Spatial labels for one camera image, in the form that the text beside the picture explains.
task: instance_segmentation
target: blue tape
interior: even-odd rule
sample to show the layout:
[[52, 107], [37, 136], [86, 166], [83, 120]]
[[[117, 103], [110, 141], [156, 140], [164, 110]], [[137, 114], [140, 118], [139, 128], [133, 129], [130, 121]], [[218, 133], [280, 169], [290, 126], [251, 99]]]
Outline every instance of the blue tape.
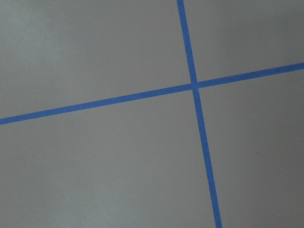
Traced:
[[184, 45], [185, 45], [188, 69], [189, 69], [190, 80], [191, 80], [191, 85], [192, 85], [192, 93], [193, 93], [193, 99], [194, 99], [194, 104], [195, 104], [196, 117], [197, 117], [198, 125], [199, 125], [199, 135], [200, 135], [201, 145], [202, 145], [202, 149], [203, 149], [203, 156], [204, 156], [204, 161], [205, 161], [205, 168], [206, 168], [206, 173], [207, 173], [207, 180], [208, 180], [209, 191], [210, 191], [210, 196], [211, 196], [211, 203], [212, 203], [212, 208], [213, 208], [215, 225], [216, 225], [216, 228], [222, 228], [222, 222], [221, 222], [221, 217], [220, 217], [220, 212], [219, 212], [219, 202], [218, 202], [218, 196], [217, 196], [217, 191], [216, 191], [215, 182], [214, 182], [214, 175], [213, 175], [213, 170], [212, 170], [211, 157], [210, 157], [210, 152], [209, 152], [203, 110], [202, 110], [202, 106], [201, 106], [201, 102], [200, 102], [199, 84], [198, 84], [198, 81], [196, 78], [196, 71], [195, 71], [189, 29], [188, 29], [186, 12], [185, 12], [183, 0], [177, 0], [177, 6], [179, 9], [180, 22], [181, 22], [180, 25], [181, 25], [182, 35], [184, 38]]
[[282, 73], [287, 73], [287, 72], [292, 72], [292, 71], [297, 71], [297, 70], [303, 70], [303, 69], [304, 69], [304, 63], [275, 67], [275, 68], [266, 69], [266, 70], [259, 70], [259, 71], [254, 71], [254, 72], [250, 72], [250, 73], [244, 73], [244, 74], [239, 74], [239, 75], [232, 75], [232, 76], [228, 76], [228, 77], [221, 77], [221, 78], [216, 78], [216, 79], [212, 79], [212, 80], [202, 81], [202, 82], [199, 82], [199, 88], [217, 86], [217, 85], [231, 83], [231, 82], [238, 82], [238, 81], [243, 81], [243, 80], [248, 80], [248, 79], [253, 79], [253, 78], [258, 78], [258, 77], [277, 75], [277, 74], [282, 74]]
[[[197, 85], [198, 85], [198, 88], [205, 88], [205, 87], [210, 87], [210, 86], [218, 86], [221, 84], [238, 82], [238, 81], [243, 81], [243, 80], [248, 80], [248, 79], [253, 79], [253, 78], [258, 78], [258, 77], [264, 77], [264, 76], [271, 76], [271, 75], [275, 75], [275, 74], [287, 73], [287, 72], [303, 70], [303, 69], [304, 69], [304, 63], [299, 63], [299, 64], [294, 64], [294, 65], [281, 66], [281, 67], [276, 67], [276, 68], [272, 68], [272, 69], [260, 70], [260, 71], [250, 72], [250, 73], [244, 73], [244, 74], [239, 74], [239, 75], [233, 75], [233, 76], [216, 78], [216, 79], [212, 79], [212, 80], [201, 81], [201, 82], [198, 82]], [[76, 105], [71, 105], [71, 106], [66, 106], [66, 107], [61, 107], [61, 108], [54, 108], [54, 109], [49, 109], [49, 110], [35, 112], [35, 113], [22, 114], [22, 115], [17, 115], [17, 116], [0, 119], [0, 125], [24, 121], [24, 120], [36, 119], [36, 118], [41, 118], [41, 117], [50, 116], [50, 115], [69, 113], [69, 112], [79, 111], [79, 110], [83, 110], [83, 109], [112, 105], [112, 104], [121, 103], [121, 102], [144, 99], [144, 98], [148, 98], [148, 97], [178, 93], [178, 92], [182, 92], [182, 91], [191, 90], [192, 88], [193, 88], [192, 84], [178, 85], [178, 86], [168, 87], [168, 88], [164, 88], [164, 89], [157, 89], [157, 90], [152, 90], [152, 91], [147, 91], [147, 92], [142, 92], [142, 93], [137, 93], [137, 94], [109, 98], [109, 99], [105, 99], [105, 100], [93, 101], [93, 102], [88, 102], [88, 103], [83, 103], [83, 104], [76, 104]]]
[[75, 111], [89, 109], [89, 108], [113, 105], [113, 104], [117, 104], [117, 103], [134, 101], [134, 100], [144, 99], [144, 98], [148, 98], [148, 97], [161, 96], [161, 95], [165, 95], [165, 94], [173, 94], [173, 93], [178, 93], [178, 92], [187, 91], [187, 90], [191, 90], [191, 84], [178, 85], [178, 86], [168, 87], [168, 88], [164, 88], [164, 89], [157, 89], [157, 90], [152, 90], [152, 91], [147, 91], [147, 92], [142, 92], [142, 93], [137, 93], [137, 94], [119, 96], [119, 97], [114, 97], [114, 98], [109, 98], [109, 99], [104, 99], [104, 100], [99, 100], [99, 101], [92, 101], [92, 102], [83, 103], [83, 104], [76, 104], [76, 105], [71, 105], [71, 106], [66, 106], [66, 107], [61, 107], [61, 108], [54, 108], [54, 109], [49, 109], [49, 110], [40, 111], [40, 112], [34, 112], [34, 113], [28, 113], [28, 114], [22, 114], [22, 115], [2, 118], [2, 119], [0, 119], [0, 125], [24, 121], [24, 120], [36, 119], [36, 118], [41, 118], [41, 117], [50, 116], [50, 115], [75, 112]]

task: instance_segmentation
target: gray floor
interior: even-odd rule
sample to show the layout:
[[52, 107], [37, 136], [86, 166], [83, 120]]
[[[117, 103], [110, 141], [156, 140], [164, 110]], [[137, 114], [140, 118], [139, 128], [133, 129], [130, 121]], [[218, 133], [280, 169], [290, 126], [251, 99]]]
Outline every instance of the gray floor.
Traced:
[[[300, 1], [185, 9], [199, 81], [304, 62]], [[190, 83], [179, 20], [174, 0], [0, 0], [0, 118]], [[200, 90], [224, 228], [304, 226], [303, 87]], [[191, 91], [0, 135], [0, 227], [215, 227]]]

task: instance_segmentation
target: floor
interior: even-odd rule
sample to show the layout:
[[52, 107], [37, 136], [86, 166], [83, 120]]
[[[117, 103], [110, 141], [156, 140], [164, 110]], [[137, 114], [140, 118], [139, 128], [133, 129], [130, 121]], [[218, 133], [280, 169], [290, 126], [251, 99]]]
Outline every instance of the floor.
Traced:
[[1, 227], [302, 228], [303, 12], [1, 0]]

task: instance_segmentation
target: tape strip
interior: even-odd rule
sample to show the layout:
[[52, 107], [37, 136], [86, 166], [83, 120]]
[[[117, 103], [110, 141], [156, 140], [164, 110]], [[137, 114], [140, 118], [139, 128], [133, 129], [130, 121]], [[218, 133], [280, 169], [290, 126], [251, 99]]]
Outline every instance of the tape strip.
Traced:
[[212, 208], [213, 208], [215, 225], [216, 225], [216, 228], [222, 228], [222, 222], [221, 222], [221, 217], [220, 217], [220, 212], [219, 212], [219, 202], [218, 202], [217, 191], [216, 191], [216, 186], [215, 186], [215, 182], [214, 182], [214, 175], [213, 175], [213, 170], [212, 170], [211, 157], [210, 157], [210, 153], [209, 153], [209, 146], [208, 146], [204, 117], [203, 117], [203, 110], [202, 110], [202, 106], [201, 106], [201, 102], [200, 102], [199, 84], [198, 84], [198, 81], [196, 78], [196, 71], [195, 71], [189, 29], [188, 29], [186, 12], [185, 12], [183, 0], [177, 0], [177, 6], [179, 9], [180, 22], [181, 22], [180, 25], [181, 25], [182, 35], [184, 38], [184, 45], [185, 45], [188, 69], [189, 69], [190, 80], [191, 80], [191, 85], [192, 85], [192, 93], [193, 93], [193, 99], [194, 99], [194, 104], [195, 104], [196, 117], [197, 117], [198, 125], [199, 125], [199, 135], [200, 135], [201, 145], [202, 145], [202, 149], [203, 149], [203, 156], [204, 156], [204, 161], [205, 161], [205, 168], [206, 168], [206, 173], [207, 173], [207, 180], [208, 180], [209, 191], [210, 191], [210, 196], [211, 196], [211, 203], [212, 203]]
[[[282, 73], [303, 70], [303, 69], [304, 69], [304, 63], [293, 64], [293, 65], [288, 65], [288, 66], [281, 66], [281, 67], [276, 67], [276, 68], [272, 68], [272, 69], [254, 71], [254, 72], [250, 72], [250, 73], [244, 73], [244, 74], [239, 74], [239, 75], [233, 75], [233, 76], [216, 78], [216, 79], [212, 79], [212, 80], [201, 81], [201, 82], [198, 82], [198, 88], [218, 86], [221, 84], [227, 84], [227, 83], [238, 82], [238, 81], [243, 81], [243, 80], [248, 80], [248, 79], [253, 79], [253, 78], [258, 78], [258, 77], [282, 74]], [[116, 103], [139, 100], [139, 99], [144, 99], [144, 98], [148, 98], [148, 97], [161, 96], [161, 95], [165, 95], [165, 94], [173, 94], [173, 93], [178, 93], [178, 92], [187, 91], [187, 90], [191, 90], [191, 89], [192, 89], [192, 84], [178, 85], [178, 86], [168, 87], [168, 88], [164, 88], [164, 89], [157, 89], [157, 90], [152, 90], [152, 91], [147, 91], [147, 92], [142, 92], [142, 93], [137, 93], [137, 94], [131, 94], [131, 95], [125, 95], [125, 96], [119, 96], [119, 97], [114, 97], [114, 98], [109, 98], [109, 99], [104, 99], [104, 100], [99, 100], [99, 101], [93, 101], [93, 102], [88, 102], [88, 103], [83, 103], [83, 104], [76, 104], [76, 105], [71, 105], [71, 106], [54, 108], [54, 109], [49, 109], [49, 110], [35, 112], [35, 113], [22, 114], [22, 115], [17, 115], [17, 116], [0, 119], [0, 125], [24, 121], [24, 120], [36, 119], [36, 118], [41, 118], [41, 117], [50, 116], [50, 115], [69, 113], [69, 112], [79, 111], [79, 110], [83, 110], [83, 109], [101, 107], [101, 106], [106, 106], [106, 105], [113, 105]]]
[[99, 101], [92, 101], [92, 102], [83, 103], [83, 104], [76, 104], [76, 105], [71, 105], [71, 106], [66, 106], [66, 107], [61, 107], [61, 108], [54, 108], [54, 109], [49, 109], [49, 110], [40, 111], [40, 112], [16, 115], [16, 116], [0, 119], [0, 125], [24, 121], [24, 120], [36, 119], [36, 118], [41, 118], [41, 117], [50, 116], [50, 115], [58, 115], [58, 114], [63, 114], [63, 113], [75, 112], [75, 111], [89, 109], [89, 108], [113, 105], [113, 104], [117, 104], [117, 103], [134, 101], [134, 100], [144, 99], [144, 98], [148, 98], [148, 97], [161, 96], [161, 95], [165, 95], [165, 94], [173, 94], [173, 93], [178, 93], [178, 92], [187, 91], [187, 90], [191, 90], [191, 84], [178, 85], [178, 86], [168, 87], [168, 88], [164, 88], [164, 89], [157, 89], [157, 90], [152, 90], [152, 91], [147, 91], [147, 92], [142, 92], [142, 93], [137, 93], [137, 94], [119, 96], [119, 97], [114, 97], [114, 98], [109, 98], [109, 99], [104, 99], [104, 100], [99, 100]]
[[259, 71], [254, 71], [254, 72], [250, 72], [250, 73], [244, 73], [244, 74], [239, 74], [239, 75], [232, 75], [232, 76], [228, 76], [228, 77], [221, 77], [221, 78], [216, 78], [216, 79], [212, 79], [212, 80], [202, 81], [202, 82], [199, 82], [199, 88], [204, 88], [204, 87], [209, 87], [209, 86], [218, 86], [221, 84], [238, 82], [238, 81], [243, 81], [243, 80], [248, 80], [248, 79], [253, 79], [253, 78], [258, 78], [258, 77], [277, 75], [277, 74], [282, 74], [282, 73], [287, 73], [287, 72], [292, 72], [292, 71], [297, 71], [297, 70], [303, 70], [303, 69], [304, 69], [304, 63], [292, 64], [292, 65], [288, 65], [288, 66], [280, 66], [280, 67], [275, 67], [275, 68], [266, 69], [266, 70], [259, 70]]

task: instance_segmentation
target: blue painter's tape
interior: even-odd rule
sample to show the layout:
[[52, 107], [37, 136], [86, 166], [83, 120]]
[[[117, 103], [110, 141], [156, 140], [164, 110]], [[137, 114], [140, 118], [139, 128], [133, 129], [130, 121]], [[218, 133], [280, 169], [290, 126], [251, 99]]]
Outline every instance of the blue painter's tape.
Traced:
[[275, 67], [275, 68], [266, 69], [266, 70], [259, 70], [259, 71], [254, 71], [254, 72], [250, 72], [250, 73], [244, 73], [244, 74], [239, 74], [239, 75], [232, 75], [232, 76], [228, 76], [228, 77], [221, 77], [221, 78], [216, 78], [216, 79], [212, 79], [212, 80], [202, 81], [202, 82], [199, 82], [199, 88], [217, 86], [217, 85], [231, 83], [231, 82], [238, 82], [238, 81], [243, 81], [243, 80], [248, 80], [248, 79], [253, 79], [253, 78], [258, 78], [258, 77], [277, 75], [277, 74], [282, 74], [282, 73], [287, 73], [287, 72], [292, 72], [292, 71], [297, 71], [297, 70], [303, 70], [303, 69], [304, 69], [304, 63]]
[[148, 97], [161, 96], [161, 95], [165, 95], [165, 94], [173, 94], [173, 93], [178, 93], [178, 92], [187, 91], [187, 90], [191, 90], [191, 84], [178, 85], [178, 86], [173, 86], [173, 87], [164, 88], [164, 89], [157, 89], [157, 90], [152, 90], [152, 91], [147, 91], [147, 92], [142, 92], [142, 93], [137, 93], [137, 94], [119, 96], [119, 97], [114, 97], [114, 98], [109, 98], [109, 99], [104, 99], [104, 100], [99, 100], [99, 101], [92, 101], [92, 102], [83, 103], [83, 104], [76, 104], [76, 105], [71, 105], [71, 106], [66, 106], [66, 107], [61, 107], [61, 108], [54, 108], [54, 109], [49, 109], [49, 110], [45, 110], [45, 111], [35, 112], [35, 113], [28, 113], [28, 114], [22, 114], [22, 115], [2, 118], [2, 119], [0, 119], [0, 125], [24, 121], [24, 120], [36, 119], [36, 118], [41, 118], [41, 117], [50, 116], [50, 115], [69, 113], [69, 112], [74, 112], [74, 111], [79, 111], [79, 110], [84, 110], [84, 109], [89, 109], [89, 108], [96, 108], [96, 107], [101, 107], [101, 106], [105, 106], [105, 105], [113, 105], [113, 104], [117, 104], [117, 103], [134, 101], [134, 100], [144, 99], [144, 98], [148, 98]]
[[186, 12], [185, 12], [183, 0], [177, 0], [177, 6], [179, 9], [180, 22], [181, 22], [180, 25], [181, 25], [182, 35], [184, 38], [184, 45], [185, 45], [188, 69], [189, 69], [190, 80], [191, 80], [191, 85], [192, 85], [192, 93], [193, 93], [193, 99], [194, 99], [194, 104], [195, 104], [196, 117], [197, 117], [198, 125], [199, 125], [199, 135], [200, 135], [201, 145], [203, 148], [203, 156], [204, 156], [204, 161], [205, 161], [205, 168], [206, 168], [206, 173], [207, 173], [207, 180], [208, 180], [209, 191], [210, 191], [210, 196], [211, 196], [211, 203], [212, 203], [215, 225], [216, 225], [216, 228], [222, 228], [222, 222], [221, 222], [221, 217], [220, 217], [220, 212], [219, 212], [219, 202], [218, 202], [217, 191], [216, 191], [216, 186], [215, 186], [215, 182], [214, 182], [214, 175], [213, 175], [213, 170], [212, 170], [211, 157], [210, 157], [210, 153], [209, 153], [207, 133], [206, 133], [205, 122], [204, 122], [204, 117], [203, 117], [203, 110], [202, 110], [202, 106], [201, 106], [201, 102], [200, 102], [200, 93], [199, 93], [198, 81], [197, 81], [197, 77], [196, 77], [189, 29], [188, 29]]
[[177, 0], [177, 6], [179, 9], [180, 22], [181, 22], [180, 25], [181, 25], [181, 30], [182, 30], [182, 36], [184, 38], [184, 46], [185, 46], [185, 51], [186, 51], [190, 80], [191, 80], [192, 86], [194, 86], [194, 88], [197, 88], [197, 78], [196, 78], [196, 72], [195, 72], [195, 66], [194, 66], [194, 59], [193, 59], [193, 54], [192, 54], [191, 41], [190, 41], [189, 29], [188, 29], [186, 12], [185, 12], [183, 0]]

